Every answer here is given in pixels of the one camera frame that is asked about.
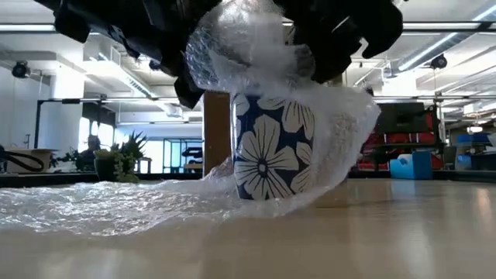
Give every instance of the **blue floral cup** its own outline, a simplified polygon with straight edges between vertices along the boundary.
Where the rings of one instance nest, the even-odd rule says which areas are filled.
[[[315,117],[283,99],[236,95],[234,176],[240,198],[287,198],[311,187]]]

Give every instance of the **wall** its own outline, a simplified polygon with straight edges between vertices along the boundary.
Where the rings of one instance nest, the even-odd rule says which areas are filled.
[[[201,138],[202,124],[153,124],[118,126],[116,132],[129,135],[143,131],[143,135],[160,138]]]
[[[0,67],[0,144],[26,147],[23,143],[30,134],[29,148],[34,146],[36,101],[50,95],[50,86],[33,79],[14,78],[10,70]]]

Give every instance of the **cardboard box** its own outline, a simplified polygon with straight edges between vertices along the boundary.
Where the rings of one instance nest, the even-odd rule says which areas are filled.
[[[52,152],[56,150],[48,150],[48,149],[36,149],[36,150],[7,150],[10,152],[15,152],[15,153],[21,153],[29,156],[33,156],[35,158],[40,159],[43,162],[44,169],[40,171],[41,173],[46,173],[48,169],[50,168],[50,155]],[[23,158],[23,157],[16,157],[16,159],[19,159],[21,162],[24,164],[27,164],[28,166],[31,167],[39,167],[39,165],[30,159]],[[32,173],[32,171],[26,170],[23,167],[20,167],[13,162],[8,162],[7,163],[7,172],[8,173],[13,173],[13,174],[21,174],[21,173]]]

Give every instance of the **ductwork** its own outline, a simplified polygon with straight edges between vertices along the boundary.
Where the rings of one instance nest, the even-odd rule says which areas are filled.
[[[494,20],[496,20],[496,5],[493,5],[486,12],[481,13],[479,16],[473,19],[473,21],[488,22]],[[424,50],[416,51],[412,55],[400,60],[399,63],[396,64],[396,67],[392,69],[392,73],[397,74],[415,69],[418,66],[423,65],[426,62],[445,53],[447,50],[470,38],[472,35],[473,33],[451,33],[449,35],[446,35],[444,38],[442,38],[437,43],[434,43],[430,47]]]

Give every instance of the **ceiling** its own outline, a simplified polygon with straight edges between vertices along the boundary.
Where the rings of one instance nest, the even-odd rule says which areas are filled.
[[[401,2],[405,21],[468,21],[494,6],[494,0],[410,0]],[[52,23],[52,12],[32,0],[0,0],[0,23]],[[496,88],[496,34],[476,34],[444,52],[448,67],[433,72],[422,65],[412,71],[400,73],[398,77],[385,79],[383,68],[391,63],[409,59],[413,54],[427,49],[446,34],[416,33],[404,34],[387,52],[365,61],[361,51],[353,55],[350,68],[344,75],[349,86],[370,86],[377,95],[387,95],[393,88],[395,95],[434,95],[443,91],[449,95],[490,95]],[[148,67],[147,57],[135,60],[129,57],[123,46],[103,36],[92,36],[91,43],[110,45],[120,54],[120,66],[150,92],[160,97],[174,97],[175,78]],[[0,51],[3,50],[45,50],[58,53],[72,60],[74,49],[81,47],[77,42],[59,34],[13,35],[0,33]],[[85,92],[87,95],[133,96],[133,90],[122,79],[112,75],[86,73]],[[414,93],[405,90],[407,84],[416,85]],[[462,109],[468,101],[445,102],[447,108]],[[119,109],[111,104],[110,109]],[[144,104],[121,104],[121,112],[159,112],[160,108]],[[451,112],[460,115],[460,110]]]

